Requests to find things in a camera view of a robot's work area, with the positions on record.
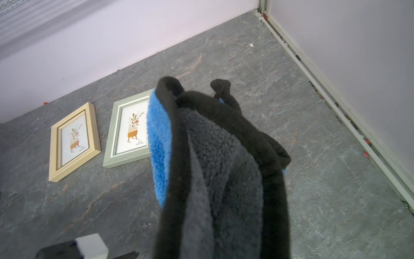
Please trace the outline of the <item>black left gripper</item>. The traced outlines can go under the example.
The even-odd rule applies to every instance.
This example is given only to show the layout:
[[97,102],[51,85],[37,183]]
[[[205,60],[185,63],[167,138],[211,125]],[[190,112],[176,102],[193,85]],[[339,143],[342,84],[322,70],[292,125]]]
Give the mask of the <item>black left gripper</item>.
[[101,236],[91,234],[40,249],[36,259],[107,259],[109,248]]

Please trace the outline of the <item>beige picture frame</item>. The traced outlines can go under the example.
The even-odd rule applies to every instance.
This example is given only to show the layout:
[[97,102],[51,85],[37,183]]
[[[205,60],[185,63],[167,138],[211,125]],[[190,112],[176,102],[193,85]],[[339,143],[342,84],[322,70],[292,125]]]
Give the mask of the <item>beige picture frame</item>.
[[99,153],[95,109],[86,103],[51,127],[49,181],[60,181]]

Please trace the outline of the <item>green-grey picture frame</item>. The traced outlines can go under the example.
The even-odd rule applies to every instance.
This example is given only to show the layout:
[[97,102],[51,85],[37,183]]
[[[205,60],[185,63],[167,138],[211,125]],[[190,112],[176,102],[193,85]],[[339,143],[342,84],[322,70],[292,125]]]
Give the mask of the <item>green-grey picture frame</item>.
[[150,157],[147,113],[153,91],[113,104],[103,167],[112,168]]

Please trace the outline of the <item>blue microfibre cloth black trim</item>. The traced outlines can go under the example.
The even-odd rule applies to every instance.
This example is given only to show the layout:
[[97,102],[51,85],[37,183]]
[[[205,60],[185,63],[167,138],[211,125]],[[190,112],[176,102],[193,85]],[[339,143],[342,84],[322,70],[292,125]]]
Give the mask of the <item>blue microfibre cloth black trim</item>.
[[163,77],[147,130],[161,220],[156,259],[288,259],[291,158],[242,114],[225,79],[213,96]]

